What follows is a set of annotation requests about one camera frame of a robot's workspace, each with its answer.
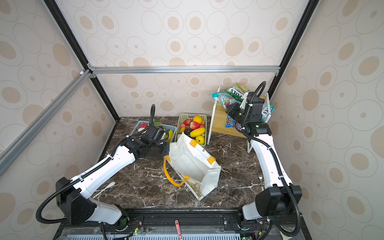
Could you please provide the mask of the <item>white grocery bag yellow handles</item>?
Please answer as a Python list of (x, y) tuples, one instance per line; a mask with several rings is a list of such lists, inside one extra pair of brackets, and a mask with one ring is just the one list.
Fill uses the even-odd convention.
[[(168, 173), (169, 164), (182, 179), (175, 182)], [(170, 151), (164, 157), (164, 173), (171, 184), (180, 188), (186, 185), (198, 201), (218, 187), (221, 166), (198, 142), (185, 134), (170, 143)]]

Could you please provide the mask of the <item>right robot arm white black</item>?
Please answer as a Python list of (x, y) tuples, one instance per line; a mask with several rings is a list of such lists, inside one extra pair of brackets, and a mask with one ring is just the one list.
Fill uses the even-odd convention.
[[(294, 185), (285, 173), (276, 153), (272, 131), (267, 122), (262, 120), (265, 100), (260, 97), (266, 86), (262, 82), (254, 92), (246, 93), (242, 103), (227, 106), (226, 113), (238, 124), (242, 133), (255, 150), (264, 178), (264, 190), (257, 194), (255, 201), (243, 206), (246, 220), (266, 220), (275, 225), (287, 237), (295, 237), (301, 230), (301, 213), (298, 203), (302, 189)], [(277, 216), (294, 215), (295, 228), (286, 230), (275, 219)]]

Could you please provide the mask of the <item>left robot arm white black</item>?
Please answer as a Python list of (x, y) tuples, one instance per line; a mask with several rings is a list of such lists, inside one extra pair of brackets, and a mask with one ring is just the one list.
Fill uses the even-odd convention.
[[(136, 159), (168, 155), (170, 144), (166, 139), (167, 132), (154, 124), (155, 110), (155, 105), (152, 105), (147, 127), (121, 139), (112, 153), (99, 163), (70, 180), (61, 178), (57, 181), (56, 192), (38, 207), (36, 220), (42, 224), (67, 221), (72, 225), (85, 222), (121, 225), (126, 222), (127, 216), (122, 208), (99, 202), (92, 196), (102, 184)], [(56, 200), (64, 218), (50, 220), (43, 217), (43, 209), (53, 200)]]

